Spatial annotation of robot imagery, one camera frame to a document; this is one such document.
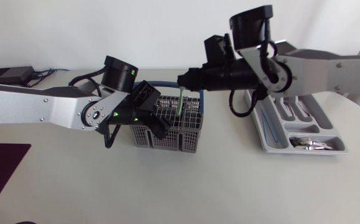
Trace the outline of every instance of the white wall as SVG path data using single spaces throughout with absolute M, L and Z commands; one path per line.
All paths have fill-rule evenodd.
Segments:
M 337 54 L 360 49 L 360 0 L 0 0 L 0 67 L 97 69 L 105 55 L 139 68 L 196 67 L 206 61 L 206 38 L 264 4 L 274 7 L 274 40 Z

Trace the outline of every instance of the black cable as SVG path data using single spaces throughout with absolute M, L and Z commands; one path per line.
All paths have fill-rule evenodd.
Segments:
M 269 41 L 269 45 L 271 45 L 271 47 L 274 49 L 274 56 L 276 56 L 278 54 L 278 47 L 277 45 L 275 44 L 274 41 L 270 40 Z
M 276 73 L 271 72 L 270 66 L 269 66 L 269 59 L 268 59 L 268 45 L 269 44 L 273 44 L 275 46 L 274 43 L 270 43 L 269 40 L 269 20 L 266 19 L 264 21 L 264 40 L 261 43 L 261 47 L 260 47 L 260 64 L 261 64 L 261 68 L 264 71 L 264 73 L 268 76 L 269 80 L 272 83 L 277 83 L 279 81 L 279 78 L 277 76 Z M 274 48 L 274 54 L 277 53 L 277 49 L 276 46 L 273 47 Z
M 99 97 L 102 97 L 102 94 L 101 94 L 101 90 L 99 89 L 99 85 L 92 79 L 92 78 L 87 78 L 93 85 L 94 87 L 97 89 L 97 92 L 98 92 L 98 96 Z
M 234 107 L 233 107 L 234 93 L 235 93 L 235 90 L 231 90 L 231 93 L 229 94 L 229 109 L 237 117 L 245 118 L 246 116 L 249 116 L 252 113 L 252 111 L 253 111 L 256 103 L 257 103 L 257 96 L 252 95 L 251 106 L 250 106 L 250 109 L 247 112 L 239 113 L 239 112 L 236 112 Z
M 233 107 L 234 93 L 235 93 L 235 90 L 231 90 L 231 93 L 229 94 L 229 109 L 235 116 L 240 117 L 240 118 L 249 116 L 253 112 L 253 109 L 256 106 L 257 101 L 263 100 L 268 96 L 267 89 L 265 88 L 265 86 L 264 85 L 259 86 L 252 93 L 251 105 L 250 105 L 249 110 L 245 113 L 239 113 L 239 112 L 236 112 Z
M 50 71 L 48 71 L 48 73 L 47 73 L 46 75 L 42 75 L 41 77 L 37 76 L 37 77 L 33 78 L 33 79 L 38 79 L 38 78 L 39 78 L 39 80 L 38 80 L 37 82 L 31 84 L 31 85 L 26 85 L 26 87 L 27 87 L 27 88 L 32 88 L 32 87 L 36 86 L 36 85 L 39 84 L 41 81 L 43 81 L 45 78 L 47 78 L 47 77 L 49 77 L 51 74 L 53 74 L 55 71 L 56 71 L 56 70 L 50 70 Z
M 70 81 L 70 82 L 68 83 L 68 86 L 73 86 L 73 85 L 74 85 L 75 83 L 77 83 L 78 81 L 81 81 L 81 80 L 84 80 L 84 79 L 87 79 L 87 78 L 92 78 L 92 77 L 94 77 L 94 76 L 97 76 L 97 75 L 99 75 L 99 74 L 102 74 L 102 73 L 106 72 L 107 69 L 108 69 L 107 67 L 103 67 L 102 69 L 100 69 L 100 70 L 98 70 L 98 71 L 96 71 L 96 72 L 91 72 L 91 73 L 86 74 L 86 75 L 78 76 L 78 77 L 74 78 L 72 81 Z
M 119 132 L 121 125 L 118 124 L 115 127 L 115 130 L 113 131 L 112 135 L 109 131 L 109 127 L 106 130 L 106 133 L 104 134 L 104 141 L 105 141 L 105 147 L 110 148 L 113 145 L 113 142 L 115 141 L 116 135 Z

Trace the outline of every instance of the spoon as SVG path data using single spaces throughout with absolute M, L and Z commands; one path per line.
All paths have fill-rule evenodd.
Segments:
M 326 144 L 323 144 L 320 141 L 314 141 L 308 137 L 302 137 L 302 138 L 296 138 L 296 139 L 300 144 L 302 144 L 304 146 L 311 145 L 311 146 L 324 147 L 326 149 L 333 150 L 333 147 L 327 146 Z

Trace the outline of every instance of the white table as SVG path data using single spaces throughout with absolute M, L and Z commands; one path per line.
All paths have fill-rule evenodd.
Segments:
M 141 70 L 137 80 L 183 72 Z M 81 74 L 59 72 L 38 87 Z M 231 114 L 228 95 L 205 94 L 196 154 L 137 148 L 128 127 L 106 149 L 96 131 L 0 124 L 0 142 L 32 144 L 0 195 L 0 223 L 360 223 L 360 107 L 315 95 L 348 155 L 267 154 L 252 118 Z M 234 104 L 245 110 L 242 91 Z

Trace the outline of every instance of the black motor joint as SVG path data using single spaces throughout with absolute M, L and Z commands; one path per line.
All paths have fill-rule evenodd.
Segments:
M 269 44 L 273 45 L 269 35 L 269 19 L 272 16 L 272 6 L 262 6 L 239 13 L 230 18 L 229 22 L 233 32 L 234 49 L 240 50 L 261 45 L 261 66 L 269 80 L 275 83 L 279 78 L 273 72 L 274 65 L 269 62 L 266 49 Z M 205 40 L 205 50 L 207 63 L 201 68 L 190 68 L 184 75 L 179 75 L 178 85 L 191 91 L 231 90 L 229 97 L 231 111 L 236 116 L 249 115 L 256 101 L 267 97 L 267 88 L 243 58 L 235 58 L 228 34 L 223 37 L 214 35 Z M 290 86 L 290 82 L 291 78 L 285 88 L 280 91 L 285 91 Z M 235 90 L 254 90 L 249 111 L 237 113 L 233 110 L 232 99 Z

